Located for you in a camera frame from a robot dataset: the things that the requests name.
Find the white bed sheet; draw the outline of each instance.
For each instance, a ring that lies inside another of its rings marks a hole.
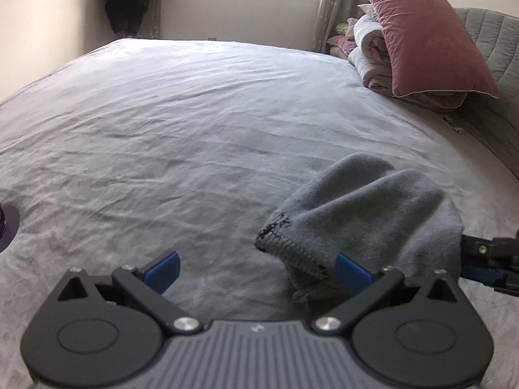
[[[434,114],[366,89],[330,56],[239,43],[120,40],[0,105],[0,200],[22,226],[0,254],[0,387],[29,383],[19,339],[66,269],[182,257],[165,296],[207,319],[304,317],[256,233],[297,187],[354,152],[427,174],[465,232],[519,229],[519,183]],[[519,300],[462,286],[495,339],[485,387],[519,387]]]

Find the metal screw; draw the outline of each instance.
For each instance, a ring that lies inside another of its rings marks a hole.
[[[179,317],[173,322],[175,329],[183,332],[191,332],[200,326],[200,322],[194,317]]]
[[[320,317],[315,321],[315,325],[319,330],[332,331],[341,327],[341,321],[334,317]]]

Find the white pillow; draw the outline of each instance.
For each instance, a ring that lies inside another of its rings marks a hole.
[[[366,13],[371,20],[374,20],[375,22],[380,22],[378,14],[375,11],[375,8],[372,4],[360,4],[357,7],[360,8],[364,13]]]

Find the folded comforter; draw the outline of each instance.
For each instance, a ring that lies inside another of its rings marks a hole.
[[[355,66],[362,84],[377,93],[396,98],[393,95],[393,77],[391,67],[373,62],[366,57],[360,46],[349,55],[349,62]],[[398,97],[399,100],[412,103],[431,111],[445,112],[458,108],[467,96],[467,92],[421,92]]]
[[[362,54],[373,63],[391,66],[382,25],[372,20],[367,14],[355,24],[355,43]]]

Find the gray upholstered headboard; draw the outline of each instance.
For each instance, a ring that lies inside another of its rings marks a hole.
[[[496,78],[500,97],[471,94],[466,119],[519,177],[519,18],[481,8],[456,8]]]

